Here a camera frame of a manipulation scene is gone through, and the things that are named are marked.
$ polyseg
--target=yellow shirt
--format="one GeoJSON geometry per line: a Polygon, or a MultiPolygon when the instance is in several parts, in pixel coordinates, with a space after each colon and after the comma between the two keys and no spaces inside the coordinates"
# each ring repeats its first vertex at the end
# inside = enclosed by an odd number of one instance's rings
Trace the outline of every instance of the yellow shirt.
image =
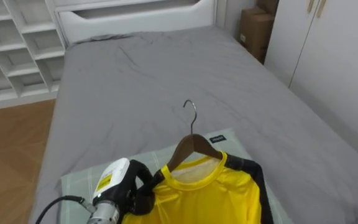
{"type": "Polygon", "coordinates": [[[222,154],[221,161],[204,157],[182,163],[172,173],[167,166],[161,168],[165,179],[154,188],[153,210],[142,216],[128,213],[122,223],[261,223],[261,202],[265,202],[260,199],[260,187],[248,172],[228,167],[227,154],[222,154]]]}

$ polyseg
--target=yellow jersey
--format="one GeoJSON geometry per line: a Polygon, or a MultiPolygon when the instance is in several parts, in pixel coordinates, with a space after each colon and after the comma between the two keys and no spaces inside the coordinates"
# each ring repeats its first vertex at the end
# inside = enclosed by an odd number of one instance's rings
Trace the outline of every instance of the yellow jersey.
{"type": "Polygon", "coordinates": [[[122,223],[273,223],[260,166],[222,154],[222,160],[204,157],[173,172],[161,168],[153,210],[141,216],[128,213],[122,223]]]}

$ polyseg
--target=cardboard box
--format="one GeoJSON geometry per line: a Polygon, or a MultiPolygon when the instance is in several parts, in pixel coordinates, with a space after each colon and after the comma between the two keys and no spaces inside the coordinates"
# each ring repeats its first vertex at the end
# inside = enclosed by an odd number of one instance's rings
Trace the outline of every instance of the cardboard box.
{"type": "Polygon", "coordinates": [[[245,9],[241,12],[240,44],[261,63],[264,63],[272,34],[274,17],[260,9],[245,9]]]}
{"type": "Polygon", "coordinates": [[[267,13],[275,16],[278,6],[278,0],[258,0],[257,6],[267,13]]]}

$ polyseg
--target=clothes hanger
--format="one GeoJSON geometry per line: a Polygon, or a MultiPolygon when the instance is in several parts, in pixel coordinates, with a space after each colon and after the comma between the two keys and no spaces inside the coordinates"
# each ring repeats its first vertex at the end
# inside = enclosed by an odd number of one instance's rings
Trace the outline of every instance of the clothes hanger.
{"type": "Polygon", "coordinates": [[[207,139],[202,137],[202,135],[193,134],[193,124],[197,119],[197,110],[196,105],[191,100],[186,100],[183,107],[186,106],[187,102],[190,102],[193,105],[195,116],[191,122],[190,135],[187,135],[179,142],[175,152],[167,164],[170,172],[175,170],[179,164],[181,164],[193,152],[198,152],[219,160],[223,158],[222,153],[212,147],[207,139]]]}

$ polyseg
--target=white shelving unit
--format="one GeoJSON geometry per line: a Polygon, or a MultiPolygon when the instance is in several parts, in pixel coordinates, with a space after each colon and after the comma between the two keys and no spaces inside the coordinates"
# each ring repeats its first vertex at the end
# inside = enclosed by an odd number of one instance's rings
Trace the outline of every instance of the white shelving unit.
{"type": "Polygon", "coordinates": [[[0,108],[56,97],[64,53],[44,0],[0,0],[0,108]]]}

